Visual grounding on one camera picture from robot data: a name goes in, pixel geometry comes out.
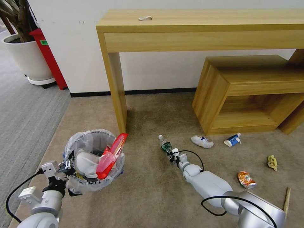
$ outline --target wastebasket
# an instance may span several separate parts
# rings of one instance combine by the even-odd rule
[[[63,153],[64,161],[67,161],[71,157],[70,155],[80,148],[101,156],[106,146],[111,146],[115,139],[116,137],[105,129],[78,132],[69,139],[65,146]],[[75,173],[69,176],[66,187],[74,194],[84,194],[86,192],[101,190],[112,183],[112,181],[123,172],[124,161],[125,155],[123,151],[121,151],[116,160],[116,167],[110,171],[105,179],[87,178],[79,173]]]

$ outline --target pink plastic wrapper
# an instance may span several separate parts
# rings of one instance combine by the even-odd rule
[[[127,135],[128,134],[125,133],[120,134],[112,144],[111,148],[109,149],[107,147],[104,150],[104,154],[101,157],[100,162],[98,163],[98,166],[96,168],[97,177],[100,176],[108,166],[111,165],[113,167],[114,163],[116,162],[117,158],[120,155],[121,149],[126,141]]]

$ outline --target white cable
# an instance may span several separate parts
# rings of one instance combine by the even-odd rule
[[[147,16],[147,17],[139,17],[139,18],[138,18],[138,20],[139,20],[139,21],[144,21],[144,20],[149,21],[149,20],[152,20],[152,17],[151,17],[151,16]]]

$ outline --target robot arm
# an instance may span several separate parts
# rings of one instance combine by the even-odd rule
[[[17,228],[58,228],[62,217],[62,198],[65,195],[68,175],[75,170],[70,166],[70,160],[60,163],[56,161],[41,166],[49,185],[39,191],[36,187],[24,189],[18,198],[31,207],[31,216],[22,221]]]
[[[203,171],[198,165],[190,164],[186,154],[181,154],[177,148],[172,150],[170,156],[174,157],[171,160],[183,172],[186,181],[204,198],[203,207],[203,203],[208,201],[215,207],[224,208],[228,213],[239,216],[240,228],[283,228],[285,213],[280,208],[251,192],[233,192],[222,178]]]

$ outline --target white plant pot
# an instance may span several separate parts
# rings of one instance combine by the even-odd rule
[[[36,41],[26,43],[9,43],[19,38],[19,35],[11,35],[2,40],[14,57],[17,65],[28,77],[31,84],[45,85],[54,82],[55,79],[48,67]]]

